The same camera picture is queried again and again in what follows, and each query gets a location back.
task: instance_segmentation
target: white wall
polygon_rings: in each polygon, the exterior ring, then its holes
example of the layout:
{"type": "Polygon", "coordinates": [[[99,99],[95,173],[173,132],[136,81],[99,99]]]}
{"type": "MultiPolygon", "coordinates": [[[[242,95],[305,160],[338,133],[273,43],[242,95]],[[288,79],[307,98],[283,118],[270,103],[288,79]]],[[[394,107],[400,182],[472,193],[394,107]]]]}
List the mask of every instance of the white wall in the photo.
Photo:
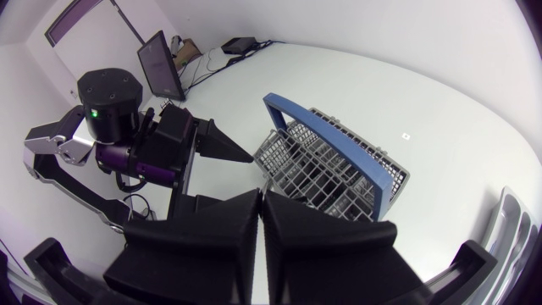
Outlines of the white wall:
{"type": "Polygon", "coordinates": [[[25,44],[30,50],[32,58],[37,62],[35,69],[41,68],[42,73],[45,73],[64,101],[76,105],[80,103],[79,100],[75,100],[69,92],[71,90],[77,92],[77,80],[54,52],[44,35],[53,21],[70,3],[71,0],[56,0],[38,22],[25,44]]]}
{"type": "Polygon", "coordinates": [[[62,37],[54,51],[78,80],[88,71],[119,68],[143,85],[143,100],[151,90],[137,57],[141,43],[109,1],[101,1],[62,37]]]}
{"type": "Polygon", "coordinates": [[[499,114],[542,159],[542,61],[513,0],[156,1],[202,51],[255,36],[366,55],[429,76],[499,114]]]}
{"type": "MultiPolygon", "coordinates": [[[[36,28],[32,31],[32,34],[26,41],[26,46],[30,49],[32,57],[38,62],[40,68],[45,72],[47,77],[51,80],[57,90],[61,93],[66,101],[72,104],[79,103],[79,100],[74,99],[70,91],[77,92],[77,77],[75,76],[60,57],[55,53],[51,47],[47,38],[43,35],[45,31],[51,26],[51,23],[64,11],[64,9],[71,3],[71,0],[56,0],[56,3],[45,13],[45,16],[38,23],[36,28]]],[[[162,10],[157,6],[153,0],[133,0],[125,1],[119,0],[117,4],[123,10],[124,14],[135,27],[143,40],[147,40],[152,37],[157,31],[163,30],[166,39],[169,40],[171,36],[177,35],[174,27],[169,23],[169,20],[162,13],[162,10]]],[[[103,0],[100,6],[111,5],[108,0],[103,0]]],[[[120,15],[115,16],[117,21],[123,22],[120,15]]],[[[104,20],[96,17],[91,17],[90,22],[96,22],[96,24],[103,23],[104,20]]],[[[133,45],[131,42],[135,39],[135,36],[130,30],[124,29],[126,35],[117,37],[119,43],[127,42],[126,45],[133,45]]],[[[122,50],[114,50],[111,52],[111,59],[122,58],[128,56],[127,54],[133,54],[136,57],[138,47],[133,49],[124,48],[122,50]]],[[[80,56],[81,62],[84,61],[85,56],[91,56],[93,50],[88,48],[84,53],[76,53],[75,56],[80,56]]],[[[140,66],[134,66],[133,70],[141,69],[140,66]]],[[[140,80],[143,85],[147,82],[144,78],[140,80]]]]}
{"type": "Polygon", "coordinates": [[[0,46],[25,42],[55,1],[8,1],[0,16],[0,46]]]}
{"type": "MultiPolygon", "coordinates": [[[[55,237],[74,265],[100,277],[122,250],[124,237],[54,186],[34,180],[23,165],[23,140],[30,128],[58,120],[71,108],[36,66],[25,45],[0,47],[0,92],[5,114],[1,126],[6,131],[0,150],[0,238],[26,268],[24,255],[44,239],[55,237]]],[[[91,162],[82,168],[60,163],[104,197],[121,196],[114,178],[100,172],[93,160],[91,156],[91,162]]]]}
{"type": "Polygon", "coordinates": [[[171,37],[179,35],[162,9],[153,0],[117,0],[116,2],[143,41],[146,42],[156,32],[162,30],[169,46],[171,37]]]}

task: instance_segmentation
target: cable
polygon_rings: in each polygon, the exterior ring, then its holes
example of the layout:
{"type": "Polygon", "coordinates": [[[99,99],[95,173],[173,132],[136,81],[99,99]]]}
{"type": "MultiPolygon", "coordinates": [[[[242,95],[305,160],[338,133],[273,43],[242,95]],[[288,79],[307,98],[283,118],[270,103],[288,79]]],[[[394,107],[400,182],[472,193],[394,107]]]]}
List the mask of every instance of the cable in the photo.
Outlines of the cable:
{"type": "MultiPolygon", "coordinates": [[[[147,217],[149,217],[149,215],[151,214],[151,206],[149,205],[149,202],[140,194],[129,194],[122,201],[126,202],[126,199],[128,199],[130,197],[139,197],[139,198],[143,199],[143,201],[147,205],[147,215],[143,215],[143,218],[147,219],[147,217]]],[[[130,201],[130,217],[129,217],[129,219],[131,219],[131,215],[132,215],[133,210],[134,210],[134,204],[130,201]]]]}
{"type": "Polygon", "coordinates": [[[211,73],[207,73],[207,74],[202,75],[202,76],[198,77],[197,79],[195,79],[195,78],[196,78],[196,72],[197,72],[197,69],[198,69],[198,67],[200,66],[200,63],[201,63],[201,61],[202,61],[202,60],[200,59],[200,62],[197,63],[196,71],[194,71],[194,76],[192,77],[192,83],[191,83],[186,89],[184,89],[184,91],[183,91],[184,94],[185,94],[185,96],[188,95],[188,92],[190,92],[190,89],[191,89],[191,88],[193,88],[193,87],[195,87],[195,86],[197,86],[197,85],[203,83],[206,79],[212,77],[213,75],[217,74],[218,72],[220,72],[220,71],[222,71],[222,70],[224,70],[224,69],[227,69],[227,68],[231,67],[231,66],[234,65],[234,64],[239,63],[239,62],[242,61],[242,60],[245,60],[245,59],[247,59],[247,58],[250,58],[252,55],[258,53],[259,51],[262,51],[264,48],[269,47],[269,46],[271,46],[272,44],[274,44],[274,43],[276,43],[276,42],[277,42],[277,43],[285,43],[285,42],[272,41],[272,40],[267,40],[267,41],[265,41],[265,42],[257,42],[257,43],[254,44],[254,46],[255,46],[254,49],[251,50],[251,51],[249,51],[249,52],[252,52],[252,53],[250,53],[250,54],[248,54],[248,55],[246,55],[246,54],[245,54],[245,55],[241,55],[241,56],[238,58],[238,60],[233,61],[231,64],[226,64],[224,67],[222,67],[222,68],[220,68],[220,69],[216,69],[216,70],[212,71],[211,73]]]}
{"type": "Polygon", "coordinates": [[[122,175],[119,172],[115,172],[115,180],[117,181],[117,187],[119,188],[119,190],[127,193],[139,191],[147,183],[146,181],[140,180],[140,183],[136,184],[135,186],[127,186],[122,181],[122,175]]]}
{"type": "Polygon", "coordinates": [[[216,72],[216,71],[220,70],[220,69],[209,69],[209,63],[211,63],[211,52],[213,50],[215,50],[215,49],[211,49],[211,51],[209,51],[209,53],[207,53],[207,57],[209,58],[209,60],[207,61],[207,67],[206,68],[207,68],[207,71],[209,71],[209,72],[216,72]]]}
{"type": "Polygon", "coordinates": [[[19,268],[25,273],[25,275],[28,275],[28,274],[26,273],[26,271],[23,269],[23,267],[21,267],[21,265],[20,265],[20,263],[17,261],[17,259],[15,259],[15,256],[11,253],[11,251],[9,251],[8,246],[6,246],[6,244],[3,243],[3,241],[2,241],[1,239],[0,239],[0,242],[3,244],[3,247],[6,248],[6,251],[8,251],[9,256],[15,261],[15,263],[17,264],[17,266],[19,266],[19,268]]]}
{"type": "Polygon", "coordinates": [[[203,58],[203,56],[201,56],[200,60],[197,62],[197,66],[196,66],[196,69],[194,70],[194,75],[192,76],[192,82],[191,82],[190,86],[192,86],[192,84],[194,83],[194,79],[196,78],[197,70],[200,68],[200,64],[202,63],[202,58],[203,58]]]}
{"type": "Polygon", "coordinates": [[[186,62],[185,66],[183,67],[183,70],[180,71],[180,74],[179,74],[179,79],[180,77],[183,75],[183,73],[185,73],[185,70],[186,70],[186,67],[188,66],[188,64],[190,63],[190,61],[192,61],[192,59],[194,59],[196,56],[200,55],[199,53],[198,54],[194,54],[192,55],[192,57],[190,59],[188,59],[188,61],[186,62]]]}

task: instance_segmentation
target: computer monitor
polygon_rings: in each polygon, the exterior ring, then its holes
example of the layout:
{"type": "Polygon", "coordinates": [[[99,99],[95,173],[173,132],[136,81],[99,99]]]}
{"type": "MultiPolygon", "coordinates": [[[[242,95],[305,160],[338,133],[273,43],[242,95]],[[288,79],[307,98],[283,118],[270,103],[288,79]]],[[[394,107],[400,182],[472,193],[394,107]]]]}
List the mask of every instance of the computer monitor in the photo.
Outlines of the computer monitor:
{"type": "Polygon", "coordinates": [[[152,94],[177,101],[186,100],[163,31],[159,31],[149,39],[137,51],[137,56],[139,56],[152,94]]]}

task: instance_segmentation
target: dish rack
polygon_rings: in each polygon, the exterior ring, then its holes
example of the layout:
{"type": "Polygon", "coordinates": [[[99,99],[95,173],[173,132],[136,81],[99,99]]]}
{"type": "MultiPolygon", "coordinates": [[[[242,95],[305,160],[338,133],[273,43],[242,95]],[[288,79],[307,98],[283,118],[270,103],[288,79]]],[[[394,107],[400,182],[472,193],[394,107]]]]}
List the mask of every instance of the dish rack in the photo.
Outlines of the dish rack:
{"type": "Polygon", "coordinates": [[[334,117],[273,93],[263,100],[276,130],[254,159],[274,189],[337,218],[381,220],[409,173],[334,117]]]}

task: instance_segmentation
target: black cable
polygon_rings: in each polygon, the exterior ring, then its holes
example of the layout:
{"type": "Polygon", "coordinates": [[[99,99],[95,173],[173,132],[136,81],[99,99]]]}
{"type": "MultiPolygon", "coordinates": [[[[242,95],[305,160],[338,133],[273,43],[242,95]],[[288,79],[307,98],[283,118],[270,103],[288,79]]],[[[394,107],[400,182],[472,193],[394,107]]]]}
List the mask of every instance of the black cable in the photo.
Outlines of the black cable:
{"type": "Polygon", "coordinates": [[[149,202],[140,194],[129,194],[122,201],[126,202],[126,199],[128,199],[130,197],[139,197],[139,198],[143,199],[143,201],[147,205],[147,215],[142,215],[142,216],[143,216],[143,218],[147,219],[147,217],[149,217],[149,215],[151,214],[151,206],[149,205],[149,202]]]}
{"type": "Polygon", "coordinates": [[[207,71],[209,72],[216,72],[220,69],[209,69],[209,63],[211,63],[211,52],[213,51],[214,49],[212,49],[211,51],[209,51],[209,53],[207,53],[207,57],[209,58],[209,60],[207,61],[207,71]]]}
{"type": "Polygon", "coordinates": [[[136,184],[135,186],[127,186],[122,181],[122,175],[119,172],[115,172],[115,180],[117,181],[117,187],[119,188],[119,190],[121,190],[123,192],[127,192],[127,193],[132,193],[134,191],[139,191],[147,183],[146,181],[140,180],[140,183],[136,184]]]}
{"type": "Polygon", "coordinates": [[[28,274],[26,273],[26,271],[23,269],[23,267],[21,267],[21,265],[20,265],[20,263],[17,261],[17,259],[15,259],[15,256],[11,253],[11,251],[9,251],[8,246],[6,246],[6,244],[3,243],[3,241],[2,241],[1,239],[0,239],[0,242],[3,244],[3,247],[6,248],[6,250],[8,251],[9,256],[15,261],[15,263],[19,266],[19,268],[21,269],[21,271],[23,271],[23,272],[25,273],[25,275],[28,275],[28,274]]]}
{"type": "Polygon", "coordinates": [[[196,66],[196,69],[194,70],[194,75],[192,76],[192,81],[191,81],[190,86],[192,86],[192,84],[194,83],[194,79],[196,78],[196,72],[200,68],[200,64],[202,63],[202,58],[203,58],[203,56],[201,56],[200,60],[197,62],[197,66],[196,66]]]}
{"type": "Polygon", "coordinates": [[[190,61],[192,61],[192,59],[194,59],[196,56],[200,55],[200,53],[198,54],[194,54],[192,55],[192,57],[190,59],[188,59],[188,61],[186,62],[185,66],[183,67],[183,70],[180,71],[180,74],[179,74],[179,79],[180,77],[183,75],[183,73],[185,73],[185,70],[186,70],[186,67],[188,66],[188,64],[190,63],[190,61]]]}
{"type": "Polygon", "coordinates": [[[194,77],[192,77],[192,83],[183,91],[185,96],[188,94],[188,92],[190,92],[191,88],[203,83],[205,80],[207,80],[208,78],[210,78],[213,75],[217,74],[218,72],[220,72],[220,71],[222,71],[224,69],[227,69],[227,68],[231,67],[232,65],[239,63],[240,61],[243,61],[243,60],[245,60],[247,58],[250,58],[252,55],[258,53],[259,51],[262,51],[264,48],[269,47],[274,43],[276,43],[276,41],[272,41],[272,40],[267,40],[265,42],[257,42],[257,43],[254,44],[255,48],[253,50],[249,51],[249,52],[252,52],[252,53],[250,53],[248,55],[241,55],[240,60],[235,61],[232,64],[226,64],[224,67],[222,67],[220,69],[217,69],[217,70],[214,70],[211,73],[207,73],[205,75],[202,75],[202,76],[198,77],[196,80],[194,80],[196,78],[197,68],[199,67],[199,65],[201,63],[201,59],[200,59],[200,62],[197,64],[196,71],[194,71],[194,77]]]}
{"type": "Polygon", "coordinates": [[[141,43],[141,45],[145,45],[145,42],[143,41],[143,39],[141,38],[141,36],[139,35],[139,33],[137,33],[137,30],[134,28],[134,26],[128,21],[128,18],[126,18],[126,15],[122,12],[122,9],[120,9],[119,5],[115,2],[115,0],[109,0],[111,2],[111,4],[115,7],[115,9],[117,9],[117,12],[119,13],[120,15],[120,18],[122,18],[122,20],[124,20],[124,22],[126,23],[126,25],[128,25],[128,27],[130,28],[130,30],[132,31],[132,33],[134,33],[135,35],[135,38],[137,38],[137,40],[141,43]]]}

